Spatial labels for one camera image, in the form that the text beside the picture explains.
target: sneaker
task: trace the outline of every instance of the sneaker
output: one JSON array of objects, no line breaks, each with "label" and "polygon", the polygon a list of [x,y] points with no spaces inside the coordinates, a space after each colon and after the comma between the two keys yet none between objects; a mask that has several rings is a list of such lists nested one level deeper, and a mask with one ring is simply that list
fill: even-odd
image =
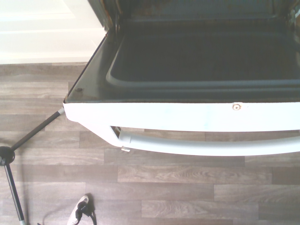
[{"label": "sneaker", "polygon": [[78,223],[78,220],[76,219],[76,210],[78,209],[77,206],[79,203],[81,202],[86,202],[88,203],[89,202],[89,197],[88,196],[83,196],[79,201],[78,203],[76,204],[75,208],[73,209],[70,217],[69,217],[69,220],[67,222],[67,225],[76,225]]}]

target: open oven door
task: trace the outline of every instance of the open oven door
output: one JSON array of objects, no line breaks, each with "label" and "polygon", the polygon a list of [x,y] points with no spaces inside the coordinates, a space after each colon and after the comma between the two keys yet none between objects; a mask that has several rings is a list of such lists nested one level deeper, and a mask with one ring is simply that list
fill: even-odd
[{"label": "open oven door", "polygon": [[67,117],[114,146],[246,156],[300,138],[195,142],[122,130],[300,129],[298,0],[90,0],[106,37],[65,99]]}]

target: stand leg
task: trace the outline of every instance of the stand leg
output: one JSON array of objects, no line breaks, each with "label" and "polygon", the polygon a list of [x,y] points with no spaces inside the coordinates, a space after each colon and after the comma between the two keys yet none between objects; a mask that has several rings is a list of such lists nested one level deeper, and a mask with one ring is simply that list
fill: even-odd
[{"label": "stand leg", "polygon": [[49,123],[51,123],[53,120],[55,120],[57,117],[59,117],[61,114],[65,112],[64,108],[59,109],[57,112],[55,112],[52,116],[50,116],[48,119],[46,119],[44,122],[42,122],[40,125],[38,125],[36,128],[34,128],[32,131],[30,131],[24,138],[19,140],[16,144],[14,144],[10,149],[12,151],[15,151],[17,148],[19,148],[22,144],[27,142],[30,138],[32,138],[34,135],[36,135],[40,130],[42,130],[44,127],[46,127]]},{"label": "stand leg", "polygon": [[22,207],[21,207],[20,200],[19,200],[19,196],[17,193],[17,189],[15,188],[14,177],[13,177],[13,174],[11,173],[10,166],[8,164],[4,167],[5,167],[5,172],[6,172],[7,180],[9,183],[10,191],[13,196],[14,203],[15,203],[15,209],[17,210],[17,214],[19,217],[20,225],[26,225]]}]

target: laminate flooring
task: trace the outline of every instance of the laminate flooring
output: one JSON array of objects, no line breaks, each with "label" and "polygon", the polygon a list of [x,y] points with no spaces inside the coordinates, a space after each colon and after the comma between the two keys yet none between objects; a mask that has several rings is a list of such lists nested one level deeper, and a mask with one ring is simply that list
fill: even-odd
[{"label": "laminate flooring", "polygon": [[[11,146],[60,109],[84,65],[0,65],[0,145]],[[300,135],[133,131],[209,142]],[[250,157],[124,152],[62,115],[16,151],[11,168],[32,225],[65,225],[85,193],[93,195],[99,225],[300,224],[300,152]],[[1,167],[0,184],[0,224],[18,225]],[[83,217],[80,224],[92,222]]]}]

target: black and white shoe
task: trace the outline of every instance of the black and white shoe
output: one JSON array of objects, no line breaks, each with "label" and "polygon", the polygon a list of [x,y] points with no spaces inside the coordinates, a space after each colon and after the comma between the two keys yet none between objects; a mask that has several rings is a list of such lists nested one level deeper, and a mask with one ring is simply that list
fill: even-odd
[{"label": "black and white shoe", "polygon": [[89,197],[88,196],[83,196],[79,201],[78,203],[76,204],[75,208],[73,209],[70,217],[69,217],[69,220],[67,222],[67,225],[76,225],[79,223],[80,218],[76,218],[78,217],[78,213],[76,213],[76,211],[78,210],[78,205],[86,205],[87,203],[89,202]]}]

